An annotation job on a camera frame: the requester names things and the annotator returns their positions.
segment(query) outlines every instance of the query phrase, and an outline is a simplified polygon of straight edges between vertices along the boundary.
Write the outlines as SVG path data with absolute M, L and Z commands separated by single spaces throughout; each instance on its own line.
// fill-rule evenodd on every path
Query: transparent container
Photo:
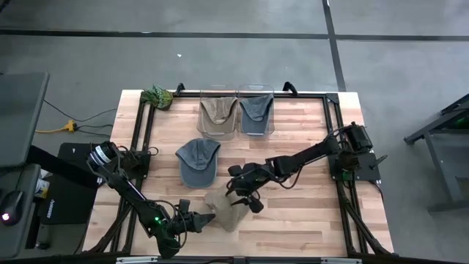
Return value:
M 229 85 L 210 85 L 200 90 L 197 130 L 216 140 L 231 140 L 237 122 L 237 91 Z
M 274 132 L 274 89 L 264 84 L 242 84 L 237 89 L 237 130 L 245 135 L 267 138 Z

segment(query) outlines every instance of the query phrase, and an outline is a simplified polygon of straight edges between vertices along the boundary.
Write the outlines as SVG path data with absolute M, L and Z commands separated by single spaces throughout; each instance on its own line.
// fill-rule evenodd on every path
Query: cap visor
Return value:
M 243 113 L 241 114 L 241 131 L 252 136 L 264 135 L 269 123 L 271 110 L 272 106 L 270 106 L 269 110 L 265 112 L 264 119 L 262 119 L 262 121 L 254 121 L 243 109 Z
M 225 133 L 231 133 L 231 132 L 235 131 L 235 117 L 236 117 L 236 114 L 234 113 L 234 111 L 232 111 L 232 113 L 229 115 L 228 119 L 225 122 L 221 123 L 221 124 L 215 124 L 214 122 L 212 122 L 212 120 L 208 116 L 207 111 L 203 108 L 201 109 L 200 115 L 201 115 L 200 116 L 200 124 L 202 125 L 202 127 L 199 130 L 202 133 L 208 133 L 209 135 L 210 134 L 223 135 Z
M 204 170 L 194 169 L 180 158 L 179 170 L 182 183 L 189 188 L 206 188 L 211 186 L 215 181 L 217 173 L 217 157 L 218 154 L 216 153 Z

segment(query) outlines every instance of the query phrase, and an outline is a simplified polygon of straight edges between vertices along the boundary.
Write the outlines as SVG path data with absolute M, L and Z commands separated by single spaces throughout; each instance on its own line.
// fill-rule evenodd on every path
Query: wooden table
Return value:
M 111 141 L 117 145 L 130 146 L 140 92 L 122 91 L 111 136 Z M 357 93 L 340 92 L 339 99 L 344 124 L 352 121 L 363 124 Z M 148 178 L 142 189 L 144 195 L 148 199 L 165 199 L 174 204 L 180 198 L 190 199 L 191 210 L 207 213 L 209 209 L 203 203 L 203 196 L 226 184 L 230 178 L 228 167 L 248 162 L 264 163 L 265 158 L 295 154 L 322 141 L 327 135 L 321 100 L 276 99 L 274 107 L 275 132 L 268 141 L 252 141 L 248 137 L 235 135 L 233 140 L 221 142 L 216 181 L 205 189 L 186 188 L 182 185 L 178 159 L 174 154 L 189 140 L 201 137 L 196 129 L 199 99 L 177 98 L 169 111 L 156 111 L 149 145 L 157 147 L 160 153 L 152 158 Z M 147 108 L 139 146 L 146 126 Z M 366 182 L 357 182 L 357 191 L 363 220 L 381 244 L 392 251 L 380 193 L 375 186 Z M 268 183 L 259 192 L 265 205 L 262 212 L 249 213 L 234 232 L 226 232 L 212 221 L 202 233 L 189 233 L 188 242 L 178 255 L 346 255 L 336 187 L 330 179 L 327 158 L 304 167 L 298 184 L 293 189 L 285 190 L 275 183 Z M 84 249 L 93 247 L 104 235 L 116 217 L 118 204 L 117 192 L 107 186 L 98 190 Z M 125 240 L 126 226 L 127 223 L 122 228 L 120 246 Z M 353 224 L 351 229 L 357 249 L 358 240 Z M 156 240 L 146 236 L 138 221 L 132 254 L 158 254 Z

